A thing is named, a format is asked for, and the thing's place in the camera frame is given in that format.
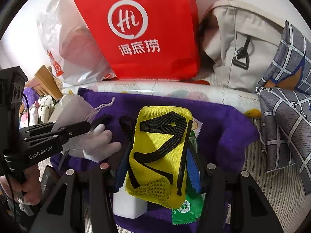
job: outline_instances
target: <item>human hand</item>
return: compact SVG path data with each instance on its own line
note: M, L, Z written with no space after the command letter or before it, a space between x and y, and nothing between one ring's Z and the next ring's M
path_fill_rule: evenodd
M9 176L12 189L14 193L19 193L24 191L24 201L31 203L31 205L36 205L41 200L41 182L39 181L40 170L38 164L31 166L25 170L26 181L20 184L13 177ZM11 191L7 179L5 176L0 177L0 184L4 189L10 199L12 199Z

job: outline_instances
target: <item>bolt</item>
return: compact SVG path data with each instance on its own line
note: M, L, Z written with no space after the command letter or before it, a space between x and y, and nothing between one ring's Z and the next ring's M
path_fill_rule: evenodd
M69 169L69 170L66 171L66 174L68 176L73 175L74 173L75 173L75 170L73 170L73 169Z
M245 178L247 178L249 176L249 172L248 171L242 171L241 175Z
M213 163L209 163L209 164L207 164L207 168L210 170L214 170L214 169L216 169L216 166Z
M99 166L101 169L107 169L109 167L108 163L101 163L101 165Z

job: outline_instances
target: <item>white container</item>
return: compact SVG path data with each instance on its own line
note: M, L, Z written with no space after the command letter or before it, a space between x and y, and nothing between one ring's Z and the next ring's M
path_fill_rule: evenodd
M116 216L135 219L147 212L148 202L131 196L125 191L125 181L119 192L114 194L113 212Z

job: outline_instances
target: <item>purple cloth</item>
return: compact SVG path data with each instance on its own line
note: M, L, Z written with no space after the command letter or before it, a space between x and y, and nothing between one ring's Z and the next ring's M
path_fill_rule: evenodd
M107 125L107 129L113 133L113 142L124 143L127 141L118 118L128 116L135 119L144 106L179 106L190 110L193 117L203 123L197 139L200 153L206 157L209 163L215 163L224 170L232 172L241 170L245 160L245 148L259 138L257 129L248 117L227 105L139 94L93 92L82 88L78 93L94 108L102 103L109 103L112 97L115 97L113 106L102 109L97 115L99 117L106 113L113 117ZM56 169L61 156L61 154L57 154L51 158L51 163ZM70 168L76 171L86 171L97 165L97 163L86 159L68 156L60 174ZM121 227L135 233L195 232L197 227L197 223L173 226L171 209L152 203L148 203L147 213L139 218L127 219L115 216L115 220Z
M38 95L38 93L33 88L28 88L28 87L24 88L24 94L27 97L29 107L32 104L34 104L35 102L37 102L39 100L39 97L40 97ZM24 103L25 108L27 109L27 104L26 104L24 97L23 97L23 103Z

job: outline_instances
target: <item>metal d-ring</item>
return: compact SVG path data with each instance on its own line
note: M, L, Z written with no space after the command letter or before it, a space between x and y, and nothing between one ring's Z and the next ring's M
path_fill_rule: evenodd
M247 39L246 39L244 46L237 50L236 56L234 56L232 59L233 65L241 67L245 70L247 70L249 67L249 55L247 53L247 48L248 48L250 40L251 40L251 36L247 35ZM246 58L246 63L239 61L240 59L243 59L243 58Z

